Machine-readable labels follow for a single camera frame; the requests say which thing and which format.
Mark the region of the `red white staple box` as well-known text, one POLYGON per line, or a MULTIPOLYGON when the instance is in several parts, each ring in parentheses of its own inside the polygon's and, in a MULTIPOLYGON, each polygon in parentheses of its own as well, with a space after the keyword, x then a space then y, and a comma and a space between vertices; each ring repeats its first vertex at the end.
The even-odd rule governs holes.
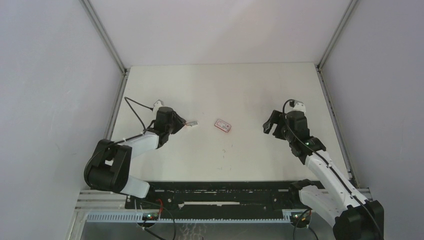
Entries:
POLYGON ((228 133, 231 130, 231 125, 221 119, 218 119, 215 123, 214 126, 218 129, 220 129, 221 131, 228 133))

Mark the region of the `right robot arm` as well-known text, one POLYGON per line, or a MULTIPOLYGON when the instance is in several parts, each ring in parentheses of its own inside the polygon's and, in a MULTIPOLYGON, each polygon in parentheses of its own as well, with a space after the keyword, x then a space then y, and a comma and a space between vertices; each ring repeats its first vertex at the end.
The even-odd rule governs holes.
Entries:
POLYGON ((263 124, 263 132, 286 140, 292 154, 320 181, 328 194, 322 194, 310 180, 291 184, 289 203, 295 208, 307 206, 332 228, 337 240, 384 239, 384 208, 369 200, 334 165, 325 145, 310 134, 305 113, 273 110, 263 124))

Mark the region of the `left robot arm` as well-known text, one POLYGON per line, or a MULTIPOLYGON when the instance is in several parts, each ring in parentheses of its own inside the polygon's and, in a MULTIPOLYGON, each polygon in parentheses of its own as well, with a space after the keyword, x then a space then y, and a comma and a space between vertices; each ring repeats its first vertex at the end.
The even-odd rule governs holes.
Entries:
POLYGON ((160 106, 155 119, 140 134, 119 141, 100 140, 84 169, 85 183, 95 190, 137 197, 145 209, 153 207, 157 196, 149 190, 148 182, 130 175, 131 161, 161 148, 186 123, 171 107, 160 106))

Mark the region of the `right green circuit board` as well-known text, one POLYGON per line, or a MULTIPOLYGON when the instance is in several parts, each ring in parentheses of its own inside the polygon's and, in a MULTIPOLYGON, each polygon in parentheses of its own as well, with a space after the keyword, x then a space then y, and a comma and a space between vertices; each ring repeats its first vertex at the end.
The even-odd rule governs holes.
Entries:
POLYGON ((290 224, 295 228, 304 229, 310 224, 312 218, 311 215, 311 211, 306 212, 304 215, 302 215, 300 212, 292 214, 290 216, 290 224))

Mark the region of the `green circuit board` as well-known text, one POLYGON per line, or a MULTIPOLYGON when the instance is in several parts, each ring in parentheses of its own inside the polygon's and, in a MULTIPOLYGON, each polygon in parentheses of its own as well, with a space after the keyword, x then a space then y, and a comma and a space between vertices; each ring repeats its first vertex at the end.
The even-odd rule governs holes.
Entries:
POLYGON ((300 212, 292 214, 290 216, 290 224, 295 228, 304 229, 310 224, 312 218, 311 215, 311 211, 306 212, 304 215, 302 215, 300 212))
POLYGON ((160 215, 158 213, 146 213, 143 214, 142 221, 158 221, 160 219, 160 215))

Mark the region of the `left green circuit board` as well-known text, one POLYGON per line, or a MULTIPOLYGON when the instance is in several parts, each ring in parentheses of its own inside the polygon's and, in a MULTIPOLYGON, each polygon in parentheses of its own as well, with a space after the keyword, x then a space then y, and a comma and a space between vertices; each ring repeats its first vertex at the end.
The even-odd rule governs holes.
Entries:
POLYGON ((158 213, 146 213, 143 214, 142 221, 158 221, 160 219, 160 215, 158 213))

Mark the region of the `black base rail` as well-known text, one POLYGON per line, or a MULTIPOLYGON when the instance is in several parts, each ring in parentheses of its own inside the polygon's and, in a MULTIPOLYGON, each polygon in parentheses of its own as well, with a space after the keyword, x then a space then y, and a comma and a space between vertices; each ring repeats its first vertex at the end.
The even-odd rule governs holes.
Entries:
POLYGON ((145 198, 130 196, 125 209, 158 210, 171 218, 279 217, 283 211, 304 210, 289 192, 293 181, 151 181, 145 198))

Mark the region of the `right aluminium frame post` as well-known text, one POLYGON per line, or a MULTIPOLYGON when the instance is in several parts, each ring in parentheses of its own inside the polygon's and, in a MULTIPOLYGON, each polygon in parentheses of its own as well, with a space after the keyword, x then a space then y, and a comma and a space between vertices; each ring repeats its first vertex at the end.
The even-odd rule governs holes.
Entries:
POLYGON ((341 37, 345 27, 347 26, 350 18, 354 14, 357 5, 360 3, 360 0, 350 0, 348 6, 346 7, 339 23, 336 26, 335 31, 333 32, 328 45, 326 46, 318 64, 316 65, 316 69, 318 72, 321 72, 324 68, 330 54, 332 53, 334 47, 337 44, 337 41, 341 37))

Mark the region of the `aluminium frame post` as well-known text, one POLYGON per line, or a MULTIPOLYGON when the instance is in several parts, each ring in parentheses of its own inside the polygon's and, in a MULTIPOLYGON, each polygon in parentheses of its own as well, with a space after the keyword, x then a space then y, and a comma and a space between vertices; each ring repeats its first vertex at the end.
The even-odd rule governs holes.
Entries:
POLYGON ((316 65, 316 69, 318 72, 321 72, 324 68, 330 54, 332 53, 334 47, 337 44, 337 41, 341 37, 345 27, 347 26, 350 18, 354 14, 357 5, 360 3, 360 0, 350 0, 348 6, 346 7, 339 23, 336 26, 335 31, 333 32, 328 45, 326 46, 318 64, 316 65))
POLYGON ((86 12, 88 18, 90 19, 94 29, 96 30, 100 40, 104 44, 106 50, 110 54, 112 60, 118 67, 119 71, 125 75, 127 73, 127 68, 125 67, 111 37, 109 36, 105 26, 102 23, 101 18, 99 17, 97 11, 94 8, 94 5, 90 0, 79 0, 82 8, 86 12))

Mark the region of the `left aluminium frame post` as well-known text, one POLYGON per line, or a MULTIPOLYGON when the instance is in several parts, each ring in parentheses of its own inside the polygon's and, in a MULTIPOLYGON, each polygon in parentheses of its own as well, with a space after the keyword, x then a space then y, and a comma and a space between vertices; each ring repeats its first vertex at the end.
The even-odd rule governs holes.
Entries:
POLYGON ((94 29, 96 30, 100 40, 104 44, 106 50, 110 54, 112 60, 118 67, 119 71, 125 75, 127 73, 127 68, 125 67, 111 37, 109 36, 105 26, 102 23, 101 18, 99 17, 97 11, 94 8, 94 5, 90 0, 79 0, 82 8, 86 12, 88 18, 90 19, 94 29))

